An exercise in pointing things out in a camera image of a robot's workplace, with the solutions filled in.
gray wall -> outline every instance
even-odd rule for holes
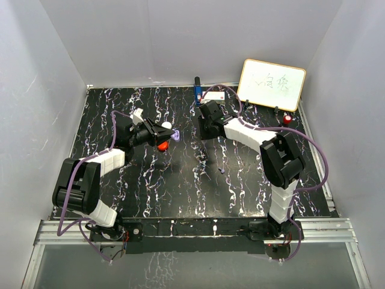
[[[38,0],[0,0],[0,287],[20,288],[85,84]]]
[[[341,0],[40,0],[86,84],[238,82],[246,58],[307,68]]]
[[[346,1],[310,67],[303,98],[374,288],[384,288],[385,2]]]

black cable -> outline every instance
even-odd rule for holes
[[[122,251],[123,251],[123,249],[121,249],[121,250],[119,250],[118,252],[116,252],[115,255],[111,258],[111,260],[115,259],[115,257],[116,257],[120,252],[122,252]]]

